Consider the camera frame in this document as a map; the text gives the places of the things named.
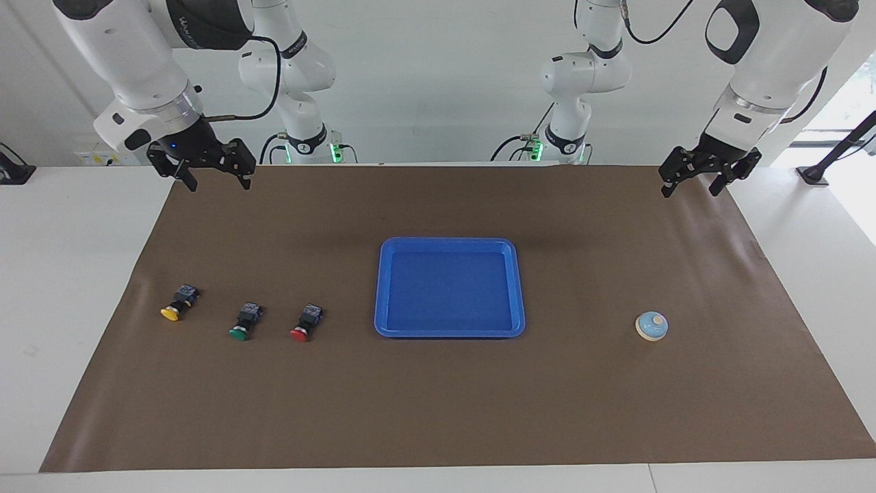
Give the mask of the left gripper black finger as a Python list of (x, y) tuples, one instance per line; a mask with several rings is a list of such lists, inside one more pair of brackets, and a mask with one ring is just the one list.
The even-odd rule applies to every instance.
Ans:
[(713, 197), (718, 197), (727, 185), (733, 181), (745, 180), (756, 168), (758, 162), (762, 158), (762, 153), (758, 149), (753, 149), (751, 152), (738, 160), (735, 163), (719, 162), (719, 172), (716, 178), (710, 184), (710, 194)]
[(659, 175), (661, 194), (669, 199), (679, 184), (695, 176), (693, 154), (683, 147), (675, 147), (659, 166)]

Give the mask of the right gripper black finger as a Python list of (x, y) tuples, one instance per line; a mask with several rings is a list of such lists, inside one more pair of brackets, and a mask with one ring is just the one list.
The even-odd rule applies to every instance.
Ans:
[(229, 143), (221, 145), (221, 151), (219, 170), (234, 175), (244, 190), (250, 190), (257, 160), (244, 141), (241, 138), (233, 138)]
[(147, 147), (147, 159), (160, 177), (169, 177), (180, 181), (191, 192), (197, 190), (198, 182), (189, 170), (190, 160), (173, 162), (159, 144), (150, 144)]

